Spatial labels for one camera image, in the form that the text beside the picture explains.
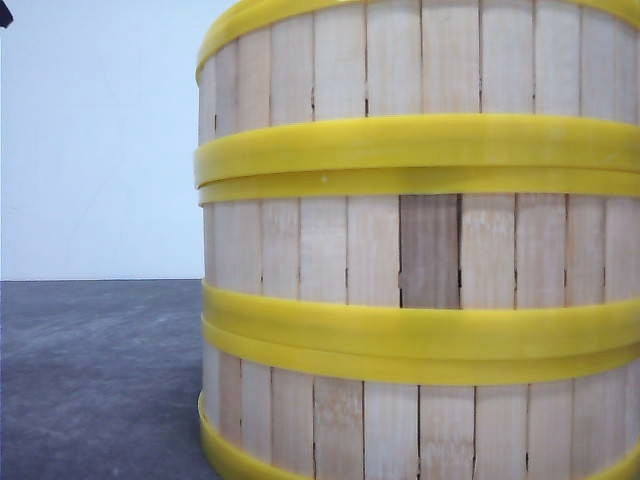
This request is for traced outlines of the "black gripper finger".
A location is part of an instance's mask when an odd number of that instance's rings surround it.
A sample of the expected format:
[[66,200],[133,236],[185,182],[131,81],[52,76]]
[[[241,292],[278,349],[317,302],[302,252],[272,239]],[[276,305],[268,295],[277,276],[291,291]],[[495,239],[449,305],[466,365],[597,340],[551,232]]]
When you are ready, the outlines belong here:
[[13,22],[13,15],[4,0],[0,0],[0,27],[8,28]]

